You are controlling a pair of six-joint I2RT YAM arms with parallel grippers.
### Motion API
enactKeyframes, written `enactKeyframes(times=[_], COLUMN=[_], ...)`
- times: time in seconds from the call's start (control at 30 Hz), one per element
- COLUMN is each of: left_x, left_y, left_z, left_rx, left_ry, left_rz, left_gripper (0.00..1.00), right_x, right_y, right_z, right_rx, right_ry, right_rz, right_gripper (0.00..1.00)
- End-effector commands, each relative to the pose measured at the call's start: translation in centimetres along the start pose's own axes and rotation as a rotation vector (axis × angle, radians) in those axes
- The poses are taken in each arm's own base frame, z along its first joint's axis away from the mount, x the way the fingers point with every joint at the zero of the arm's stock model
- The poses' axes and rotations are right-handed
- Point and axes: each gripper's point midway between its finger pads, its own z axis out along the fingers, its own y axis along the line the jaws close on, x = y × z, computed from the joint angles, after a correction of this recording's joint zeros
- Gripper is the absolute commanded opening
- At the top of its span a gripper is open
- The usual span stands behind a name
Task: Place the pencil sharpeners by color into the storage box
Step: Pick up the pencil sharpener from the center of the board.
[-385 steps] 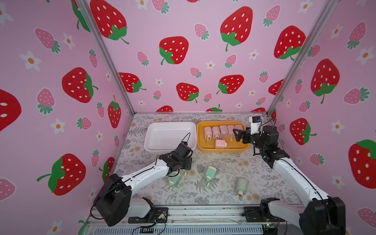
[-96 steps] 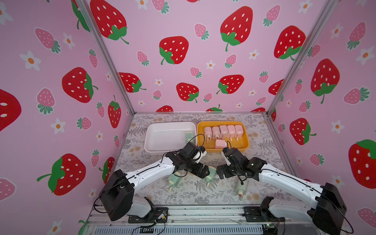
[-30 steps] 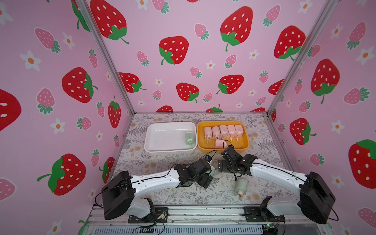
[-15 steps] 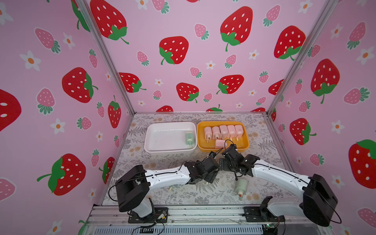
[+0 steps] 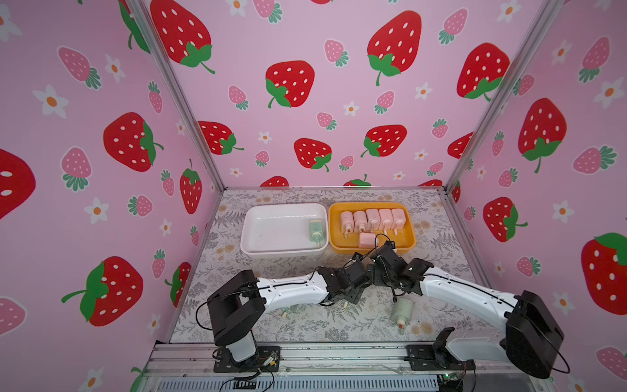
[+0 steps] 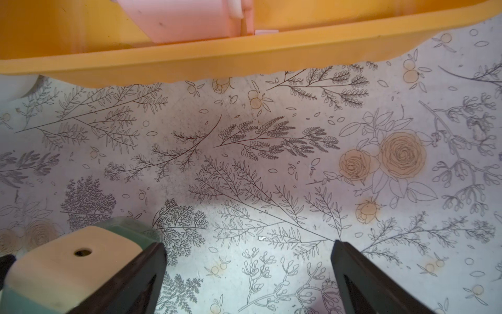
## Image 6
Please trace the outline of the yellow plastic storage box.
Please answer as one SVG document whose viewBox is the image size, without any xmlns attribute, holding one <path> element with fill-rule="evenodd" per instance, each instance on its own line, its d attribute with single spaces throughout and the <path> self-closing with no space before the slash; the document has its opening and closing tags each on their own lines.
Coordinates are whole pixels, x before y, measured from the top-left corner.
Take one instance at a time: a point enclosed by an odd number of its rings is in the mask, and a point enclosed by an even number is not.
<svg viewBox="0 0 502 314">
<path fill-rule="evenodd" d="M 396 58 L 500 1 L 256 1 L 260 35 L 156 45 L 112 1 L 2 1 L 1 73 L 86 88 L 242 77 Z"/>
</svg>

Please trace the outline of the green sharpener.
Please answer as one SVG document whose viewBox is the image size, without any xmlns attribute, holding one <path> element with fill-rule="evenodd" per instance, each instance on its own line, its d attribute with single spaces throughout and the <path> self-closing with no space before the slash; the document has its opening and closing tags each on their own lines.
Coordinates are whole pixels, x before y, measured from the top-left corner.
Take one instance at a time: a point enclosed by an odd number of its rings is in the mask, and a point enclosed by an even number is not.
<svg viewBox="0 0 502 314">
<path fill-rule="evenodd" d="M 115 217 L 1 258 L 2 313 L 70 313 L 149 245 L 152 227 Z"/>
</svg>

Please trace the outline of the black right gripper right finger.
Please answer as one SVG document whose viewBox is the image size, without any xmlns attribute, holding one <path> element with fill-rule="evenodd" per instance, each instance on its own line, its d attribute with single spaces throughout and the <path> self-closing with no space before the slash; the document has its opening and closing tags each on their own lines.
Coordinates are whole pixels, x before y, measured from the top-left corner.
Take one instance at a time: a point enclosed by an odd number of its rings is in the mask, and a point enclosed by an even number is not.
<svg viewBox="0 0 502 314">
<path fill-rule="evenodd" d="M 434 313 L 348 242 L 335 242 L 331 263 L 346 313 Z"/>
</svg>

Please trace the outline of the pink sharpener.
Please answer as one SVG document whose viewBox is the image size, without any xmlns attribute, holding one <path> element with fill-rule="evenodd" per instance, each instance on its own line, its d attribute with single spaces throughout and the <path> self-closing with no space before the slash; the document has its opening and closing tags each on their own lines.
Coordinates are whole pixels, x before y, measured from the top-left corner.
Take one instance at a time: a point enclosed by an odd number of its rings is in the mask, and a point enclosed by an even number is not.
<svg viewBox="0 0 502 314">
<path fill-rule="evenodd" d="M 253 1 L 118 0 L 117 4 L 155 44 L 278 33 L 255 28 Z"/>
</svg>

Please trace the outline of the white plastic storage box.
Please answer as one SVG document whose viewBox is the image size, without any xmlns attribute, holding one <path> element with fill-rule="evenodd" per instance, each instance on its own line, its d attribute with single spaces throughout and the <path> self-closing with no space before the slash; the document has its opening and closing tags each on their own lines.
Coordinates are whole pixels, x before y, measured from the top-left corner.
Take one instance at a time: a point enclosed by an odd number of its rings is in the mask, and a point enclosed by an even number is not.
<svg viewBox="0 0 502 314">
<path fill-rule="evenodd" d="M 34 88 L 38 79 L 38 75 L 0 75 L 1 103 L 22 98 Z"/>
</svg>

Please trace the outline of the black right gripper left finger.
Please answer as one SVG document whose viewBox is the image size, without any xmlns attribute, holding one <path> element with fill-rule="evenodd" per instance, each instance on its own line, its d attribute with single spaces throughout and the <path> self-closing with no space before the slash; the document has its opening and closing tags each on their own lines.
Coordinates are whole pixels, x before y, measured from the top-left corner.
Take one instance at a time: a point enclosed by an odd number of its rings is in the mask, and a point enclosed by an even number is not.
<svg viewBox="0 0 502 314">
<path fill-rule="evenodd" d="M 153 243 L 70 313 L 154 313 L 166 267 L 163 243 Z"/>
</svg>

